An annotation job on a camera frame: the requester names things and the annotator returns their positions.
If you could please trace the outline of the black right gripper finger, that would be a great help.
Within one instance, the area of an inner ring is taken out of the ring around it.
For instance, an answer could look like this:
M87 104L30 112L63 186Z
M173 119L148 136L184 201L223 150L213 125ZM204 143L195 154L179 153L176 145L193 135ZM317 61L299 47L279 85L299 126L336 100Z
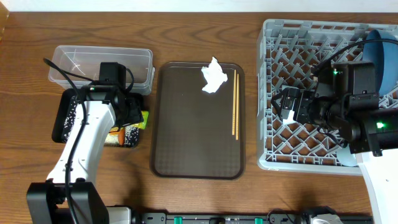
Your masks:
M292 104L294 103L294 95L292 93L291 89L284 89L272 97L271 103L278 105Z
M284 109L282 109L278 104L273 104L273 107L276 110L276 113L280 120L283 120L286 118Z

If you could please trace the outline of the light blue rice bowl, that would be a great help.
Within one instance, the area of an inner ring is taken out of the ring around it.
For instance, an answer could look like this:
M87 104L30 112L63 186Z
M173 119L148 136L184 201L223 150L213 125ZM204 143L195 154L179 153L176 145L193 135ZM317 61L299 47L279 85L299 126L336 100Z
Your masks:
M296 87L282 86L282 123L283 125L295 123L294 115L300 96L300 89Z

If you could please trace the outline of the yellow green snack wrapper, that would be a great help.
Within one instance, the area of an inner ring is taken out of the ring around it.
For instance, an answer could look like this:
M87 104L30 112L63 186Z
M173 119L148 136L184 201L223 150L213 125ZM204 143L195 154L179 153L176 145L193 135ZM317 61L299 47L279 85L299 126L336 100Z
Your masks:
M142 117L143 117L143 122L133 124L132 126L138 129L145 129L147 126L147 121L149 117L149 112L148 111L142 111Z

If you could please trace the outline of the orange carrot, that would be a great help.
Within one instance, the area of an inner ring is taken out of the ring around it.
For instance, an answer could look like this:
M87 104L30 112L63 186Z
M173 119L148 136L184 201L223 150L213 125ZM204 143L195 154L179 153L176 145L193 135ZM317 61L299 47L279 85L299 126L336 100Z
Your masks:
M123 146L125 142L125 128L121 128L118 133L118 143Z

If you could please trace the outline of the wooden chopstick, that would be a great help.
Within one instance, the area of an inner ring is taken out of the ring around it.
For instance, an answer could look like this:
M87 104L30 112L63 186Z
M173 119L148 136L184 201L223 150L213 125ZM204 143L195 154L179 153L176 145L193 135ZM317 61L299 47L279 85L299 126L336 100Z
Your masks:
M235 135L236 130L236 70L234 70L234 82L233 82L233 121L232 121L232 135Z
M239 74L236 75L236 140L239 140Z

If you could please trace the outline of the white napkin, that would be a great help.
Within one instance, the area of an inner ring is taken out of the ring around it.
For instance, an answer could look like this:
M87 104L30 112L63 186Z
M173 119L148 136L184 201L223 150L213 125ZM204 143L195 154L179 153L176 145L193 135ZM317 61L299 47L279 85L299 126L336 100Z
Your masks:
M207 93L216 93L220 86L228 81L228 76L223 72L221 65L215 57L212 57L210 64L207 67L202 67L201 72L206 85L202 88Z

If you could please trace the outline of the blue plate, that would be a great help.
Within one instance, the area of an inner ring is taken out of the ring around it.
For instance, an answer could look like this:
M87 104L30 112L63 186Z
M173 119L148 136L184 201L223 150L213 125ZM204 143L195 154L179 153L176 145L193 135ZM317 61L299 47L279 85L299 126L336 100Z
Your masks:
M372 42L364 45L363 60L371 61L376 71L379 94L388 94L397 83L397 44Z

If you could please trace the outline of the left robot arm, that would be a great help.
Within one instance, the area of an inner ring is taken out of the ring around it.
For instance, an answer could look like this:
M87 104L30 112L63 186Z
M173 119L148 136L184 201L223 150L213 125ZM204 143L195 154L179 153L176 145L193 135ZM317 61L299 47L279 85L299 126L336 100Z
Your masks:
M33 223L139 223L126 205L107 207L95 187L106 137L113 127L141 123L141 103L126 85L130 69L103 62L99 79L77 88L72 73L44 62L60 73L75 92L75 120L65 148L45 182L30 184L26 199Z

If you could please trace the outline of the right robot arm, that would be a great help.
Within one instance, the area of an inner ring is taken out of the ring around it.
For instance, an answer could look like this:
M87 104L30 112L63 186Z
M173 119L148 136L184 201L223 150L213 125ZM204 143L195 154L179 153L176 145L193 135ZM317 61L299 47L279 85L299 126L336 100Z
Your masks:
M349 148L364 177L375 223L397 223L397 109L379 107L374 64L334 63L313 70L316 89L286 87L271 103L283 121L313 124Z

